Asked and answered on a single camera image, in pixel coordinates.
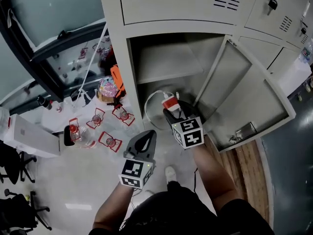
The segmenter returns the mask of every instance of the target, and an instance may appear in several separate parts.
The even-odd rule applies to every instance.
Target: black shirt
[[[192,233],[209,235],[273,235],[261,215],[245,200],[235,199],[213,214],[196,194],[186,188],[160,192],[139,205],[120,230],[126,234]],[[106,235],[96,228],[89,235]]]

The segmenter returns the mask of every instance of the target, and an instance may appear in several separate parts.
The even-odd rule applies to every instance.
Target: open locker door
[[[203,128],[223,152],[259,138],[295,117],[264,66],[240,42],[225,36],[198,94]]]

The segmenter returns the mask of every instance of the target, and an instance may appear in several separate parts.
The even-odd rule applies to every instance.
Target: gray floor
[[[274,193],[276,235],[303,235],[313,220],[313,92],[291,103],[294,120],[262,138]]]
[[[26,178],[25,182],[18,181],[12,185],[5,179],[4,184],[0,185],[0,199],[6,198],[3,193],[5,188],[23,194],[34,190],[40,204],[50,207],[51,211],[44,213],[44,217],[53,230],[50,232],[39,224],[30,235],[87,235],[96,212],[119,181],[118,165],[122,153],[122,150],[115,154],[104,148],[70,148],[58,158],[38,158],[37,163],[30,166],[36,183],[32,184]],[[192,153],[190,150],[184,151],[171,132],[158,134],[155,161],[156,168],[143,192],[133,198],[135,206],[147,198],[145,190],[154,193],[166,190],[164,170],[168,165],[176,169],[181,185],[193,190],[196,165]],[[214,212],[198,173],[196,192]],[[127,216],[132,211],[129,206]]]

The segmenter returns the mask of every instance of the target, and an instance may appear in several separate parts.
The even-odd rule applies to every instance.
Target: person's arm
[[[118,231],[126,216],[133,191],[134,188],[118,183],[98,210],[93,228],[104,228],[110,232]]]
[[[214,209],[219,212],[229,201],[240,198],[226,170],[208,151],[210,148],[202,144],[192,149],[199,174]]]

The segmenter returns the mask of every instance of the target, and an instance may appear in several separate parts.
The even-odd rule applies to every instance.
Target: white floor
[[[29,168],[36,183],[32,184],[26,178],[25,182],[18,181],[13,185],[8,179],[4,179],[4,184],[0,185],[0,198],[6,198],[3,193],[6,188],[23,194],[34,190],[39,203],[50,207],[50,212],[42,214],[52,231],[39,224],[30,235],[87,235],[92,228],[96,212],[119,181],[118,165],[122,153],[123,150],[114,154],[104,148],[68,148],[58,158],[38,158],[37,163],[33,163]],[[143,192],[133,198],[135,206],[145,200],[145,190],[166,190],[164,169],[168,165],[173,165],[177,180],[182,186],[191,190],[194,188],[196,165],[192,152],[184,151],[171,132],[158,134],[154,159],[154,173]],[[214,211],[198,173],[196,192],[202,202]],[[132,210],[129,206],[127,216]]]

